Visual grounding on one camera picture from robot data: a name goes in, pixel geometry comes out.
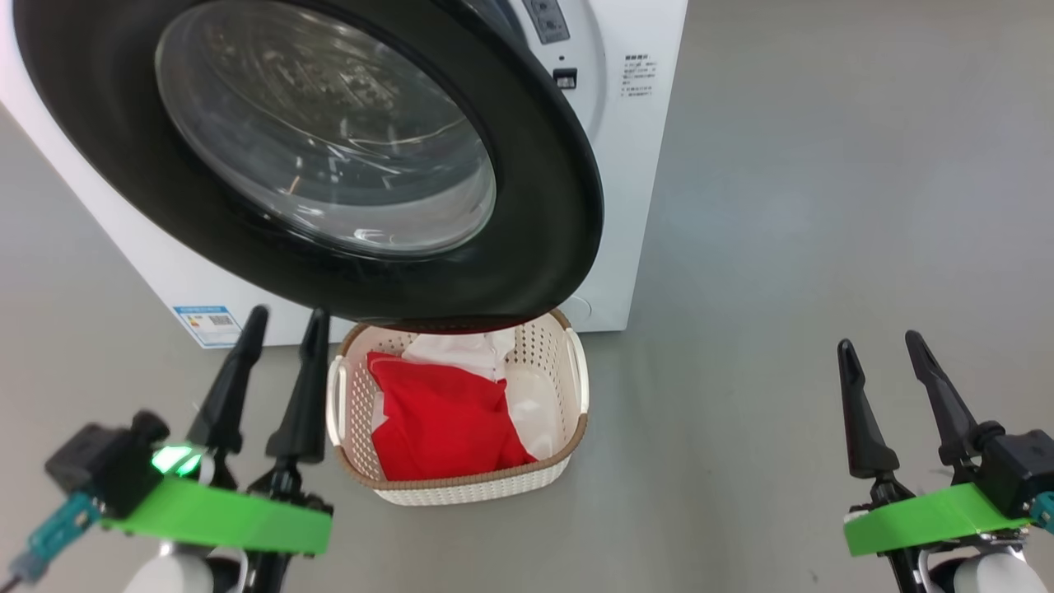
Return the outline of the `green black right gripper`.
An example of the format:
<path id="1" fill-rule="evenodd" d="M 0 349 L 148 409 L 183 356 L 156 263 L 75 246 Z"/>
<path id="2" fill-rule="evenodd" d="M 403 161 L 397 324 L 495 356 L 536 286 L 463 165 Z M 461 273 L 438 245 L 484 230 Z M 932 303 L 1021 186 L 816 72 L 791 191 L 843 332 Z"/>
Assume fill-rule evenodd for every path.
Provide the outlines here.
<path id="1" fill-rule="evenodd" d="M 911 491 L 897 480 L 898 455 L 886 446 L 865 394 L 865 371 L 851 340 L 838 343 L 838 370 L 848 473 L 872 481 L 873 505 L 851 511 L 844 518 L 844 539 L 853 557 L 884 554 L 896 549 L 925 548 L 931 543 L 967 538 L 1031 525 L 1028 516 L 1006 516 L 972 482 L 977 451 L 970 435 L 977 427 L 971 410 L 949 379 L 918 331 L 906 333 L 912 370 L 925 386 L 930 408 L 938 428 L 941 464 L 952 469 L 952 485 L 911 498 Z"/>

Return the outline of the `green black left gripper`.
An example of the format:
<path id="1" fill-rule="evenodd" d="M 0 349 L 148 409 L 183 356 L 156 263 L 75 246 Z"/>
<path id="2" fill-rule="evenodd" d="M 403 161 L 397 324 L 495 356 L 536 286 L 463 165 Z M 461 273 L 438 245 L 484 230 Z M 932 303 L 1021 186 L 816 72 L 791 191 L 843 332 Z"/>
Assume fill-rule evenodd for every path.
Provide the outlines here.
<path id="1" fill-rule="evenodd" d="M 159 448 L 152 462 L 161 473 L 161 485 L 128 517 L 103 519 L 106 529 L 200 547 L 293 555 L 327 551 L 330 513 L 214 488 L 237 485 L 227 458 L 241 452 L 245 399 L 252 369 L 264 352 L 267 325 L 268 308 L 254 307 L 189 428 L 192 446 Z M 315 309 L 300 345 L 300 372 L 282 421 L 266 446 L 266 455 L 274 460 L 266 480 L 268 495 L 297 494 L 302 489 L 300 467 L 326 458 L 329 352 L 330 314 Z M 189 477 L 190 469 L 196 469 L 198 481 Z"/>

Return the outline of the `red garment with white sleeves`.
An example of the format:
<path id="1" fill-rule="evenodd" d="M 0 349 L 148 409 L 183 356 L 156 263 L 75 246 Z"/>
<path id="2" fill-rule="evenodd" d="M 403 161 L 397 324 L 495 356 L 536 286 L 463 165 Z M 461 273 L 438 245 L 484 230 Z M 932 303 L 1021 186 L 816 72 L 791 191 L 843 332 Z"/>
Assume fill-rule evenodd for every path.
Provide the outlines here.
<path id="1" fill-rule="evenodd" d="M 371 440 L 390 481 L 451 479 L 536 462 L 506 398 L 515 331 L 422 334 L 403 353 L 371 352 Z"/>

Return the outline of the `cream laundry basket brown rim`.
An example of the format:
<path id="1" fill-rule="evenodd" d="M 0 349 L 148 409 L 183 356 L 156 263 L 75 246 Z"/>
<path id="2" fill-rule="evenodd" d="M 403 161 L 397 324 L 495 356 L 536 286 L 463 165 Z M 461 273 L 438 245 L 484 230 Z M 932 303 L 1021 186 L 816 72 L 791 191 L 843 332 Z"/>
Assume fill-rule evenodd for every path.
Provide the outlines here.
<path id="1" fill-rule="evenodd" d="M 385 477 L 371 438 L 374 398 L 380 393 L 366 354 L 401 354 L 416 338 L 388 328 L 355 325 L 345 335 L 328 371 L 326 431 L 338 462 L 380 498 L 406 507 L 488 502 L 557 481 L 590 420 L 590 369 L 575 328 L 561 309 L 516 327 L 506 357 L 508 397 L 535 397 L 557 408 L 557 450 L 535 463 L 449 479 L 393 481 Z"/>

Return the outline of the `blue white energy label sticker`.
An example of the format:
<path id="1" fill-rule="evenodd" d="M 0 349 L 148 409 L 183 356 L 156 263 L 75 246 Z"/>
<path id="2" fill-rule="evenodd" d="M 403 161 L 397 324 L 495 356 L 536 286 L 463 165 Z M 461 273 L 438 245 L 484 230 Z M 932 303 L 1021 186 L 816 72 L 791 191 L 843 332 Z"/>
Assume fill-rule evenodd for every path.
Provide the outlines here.
<path id="1" fill-rule="evenodd" d="M 226 307 L 173 307 L 173 311 L 206 349 L 234 347 L 240 338 L 240 323 Z"/>

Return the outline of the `grey washer control panel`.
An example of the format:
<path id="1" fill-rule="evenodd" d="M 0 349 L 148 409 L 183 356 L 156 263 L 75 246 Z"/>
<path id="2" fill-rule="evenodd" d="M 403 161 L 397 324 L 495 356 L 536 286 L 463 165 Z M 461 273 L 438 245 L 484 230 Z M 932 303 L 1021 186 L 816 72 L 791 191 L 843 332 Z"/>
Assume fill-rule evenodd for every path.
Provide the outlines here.
<path id="1" fill-rule="evenodd" d="M 567 20 L 558 0 L 522 0 L 541 44 L 568 41 Z"/>

